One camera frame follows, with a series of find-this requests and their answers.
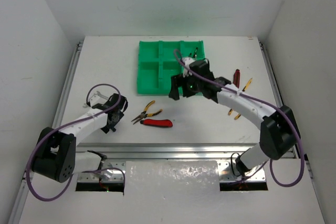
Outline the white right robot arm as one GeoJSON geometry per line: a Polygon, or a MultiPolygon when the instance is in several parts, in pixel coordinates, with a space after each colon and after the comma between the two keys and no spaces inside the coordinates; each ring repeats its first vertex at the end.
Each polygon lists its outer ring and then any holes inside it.
{"type": "Polygon", "coordinates": [[[297,143],[299,134],[289,107],[284,105],[278,108],[261,102],[246,95],[228,79],[214,77],[208,60],[186,57],[179,63],[184,69],[171,77],[169,98],[179,100],[179,89],[186,98],[201,93],[205,98],[238,112],[259,129],[259,142],[235,160],[240,176],[270,159],[280,159],[297,143]]]}

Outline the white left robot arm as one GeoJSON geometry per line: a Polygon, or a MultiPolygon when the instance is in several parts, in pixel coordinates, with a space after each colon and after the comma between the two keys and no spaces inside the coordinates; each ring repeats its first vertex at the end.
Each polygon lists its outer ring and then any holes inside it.
{"type": "Polygon", "coordinates": [[[95,151],[76,153],[77,145],[98,130],[116,131],[116,125],[128,107],[126,97],[113,94],[104,104],[96,103],[79,120],[51,134],[38,148],[31,170],[57,182],[67,181],[72,174],[101,168],[106,156],[95,151]]]}

